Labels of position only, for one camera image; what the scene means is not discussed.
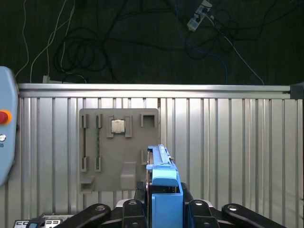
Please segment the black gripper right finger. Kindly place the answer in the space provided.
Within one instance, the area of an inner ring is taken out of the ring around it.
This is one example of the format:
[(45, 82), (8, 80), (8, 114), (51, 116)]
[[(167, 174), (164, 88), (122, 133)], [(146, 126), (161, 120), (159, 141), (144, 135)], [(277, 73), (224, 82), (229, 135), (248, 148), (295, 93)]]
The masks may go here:
[(186, 228), (282, 228), (283, 225), (242, 205), (229, 203), (220, 210), (209, 201), (193, 198), (187, 185), (181, 184)]

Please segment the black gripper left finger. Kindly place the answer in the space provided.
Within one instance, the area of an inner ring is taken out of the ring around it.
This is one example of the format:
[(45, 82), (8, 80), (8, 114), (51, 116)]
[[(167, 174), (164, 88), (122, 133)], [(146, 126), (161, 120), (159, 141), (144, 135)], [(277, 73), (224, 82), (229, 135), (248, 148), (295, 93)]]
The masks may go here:
[(148, 228), (150, 182), (135, 191), (133, 199), (111, 209), (108, 205), (93, 204), (60, 224), (62, 228)]

